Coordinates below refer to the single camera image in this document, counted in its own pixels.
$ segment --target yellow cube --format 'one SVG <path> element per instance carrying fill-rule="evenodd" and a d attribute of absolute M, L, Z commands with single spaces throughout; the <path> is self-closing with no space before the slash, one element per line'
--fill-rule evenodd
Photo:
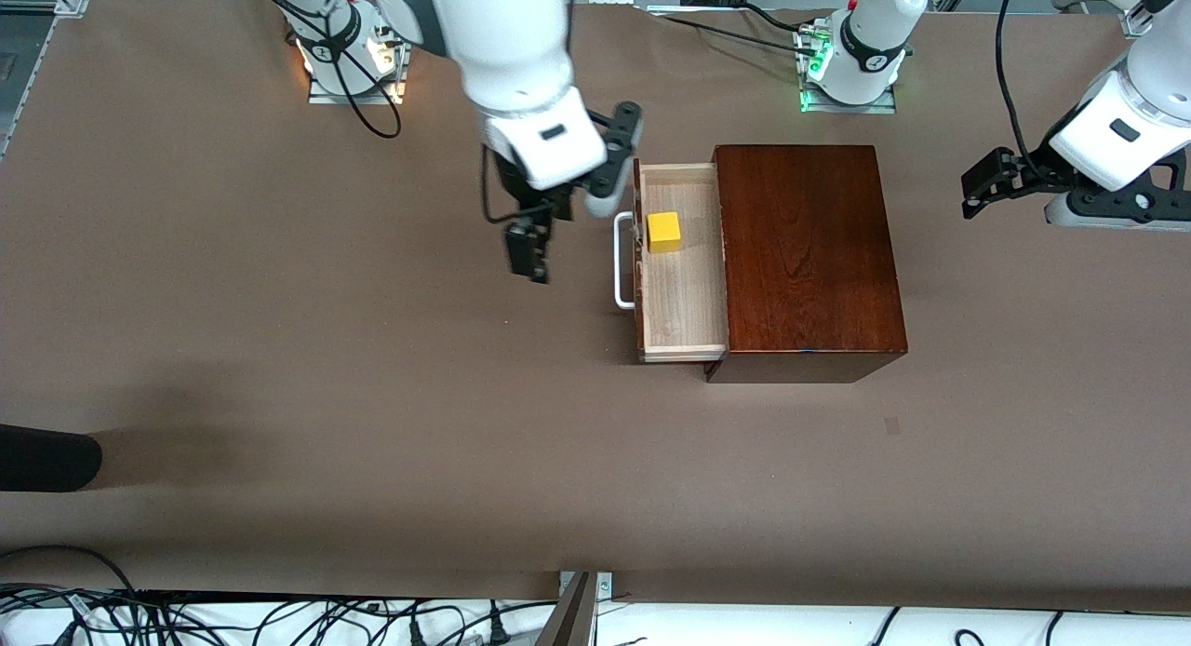
<path fill-rule="evenodd" d="M 646 237 L 650 253 L 673 253 L 682 247 L 682 231 L 678 226 L 678 213 L 650 213 L 646 216 Z"/>

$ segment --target drawer handle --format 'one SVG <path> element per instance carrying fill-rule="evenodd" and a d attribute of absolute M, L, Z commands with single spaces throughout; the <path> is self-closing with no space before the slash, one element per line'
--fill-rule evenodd
<path fill-rule="evenodd" d="M 632 211 L 622 211 L 612 218 L 612 296 L 617 306 L 631 311 L 637 308 L 636 303 L 625 302 L 621 294 L 621 223 L 625 220 L 632 220 Z"/>

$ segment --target wooden block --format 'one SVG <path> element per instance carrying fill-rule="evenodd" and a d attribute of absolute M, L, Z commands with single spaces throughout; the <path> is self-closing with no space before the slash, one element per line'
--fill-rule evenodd
<path fill-rule="evenodd" d="M 676 211 L 650 213 L 646 217 L 646 237 L 650 253 L 673 253 L 682 247 L 682 230 Z"/>
<path fill-rule="evenodd" d="M 852 383 L 906 353 L 873 147 L 725 145 L 713 383 Z"/>

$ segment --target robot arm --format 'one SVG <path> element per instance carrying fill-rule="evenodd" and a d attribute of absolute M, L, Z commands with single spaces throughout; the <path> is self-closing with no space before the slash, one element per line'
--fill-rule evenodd
<path fill-rule="evenodd" d="M 905 43 L 929 0 L 858 0 L 828 19 L 829 52 L 807 79 L 842 104 L 871 104 L 897 81 Z"/>
<path fill-rule="evenodd" d="M 1037 150 L 997 149 L 964 175 L 964 217 L 991 201 L 1059 193 L 1047 220 L 1067 226 L 1191 231 L 1191 0 L 1141 0 L 1152 27 L 1089 87 Z M 1158 185 L 1152 167 L 1166 167 Z"/>
<path fill-rule="evenodd" d="M 399 36 L 460 66 L 485 143 L 544 191 L 607 161 L 574 86 L 566 0 L 376 0 Z M 588 195 L 610 217 L 618 198 Z"/>
<path fill-rule="evenodd" d="M 585 191 L 593 216 L 616 212 L 641 136 L 641 108 L 622 103 L 604 117 L 584 105 L 567 48 L 566 0 L 273 1 L 298 32 L 311 73 L 348 94 L 393 69 L 385 51 L 395 36 L 460 66 L 485 142 L 482 169 L 491 149 L 501 185 L 518 200 L 518 211 L 492 218 L 481 180 L 485 217 L 506 223 L 515 274 L 548 282 L 553 220 L 570 219 L 574 188 Z"/>

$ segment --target wooden cabinet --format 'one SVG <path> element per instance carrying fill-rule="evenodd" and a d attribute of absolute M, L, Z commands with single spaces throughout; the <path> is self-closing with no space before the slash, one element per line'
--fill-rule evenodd
<path fill-rule="evenodd" d="M 637 348 L 712 383 L 853 383 L 906 353 L 873 147 L 723 145 L 635 169 Z M 644 217 L 682 247 L 650 254 Z"/>

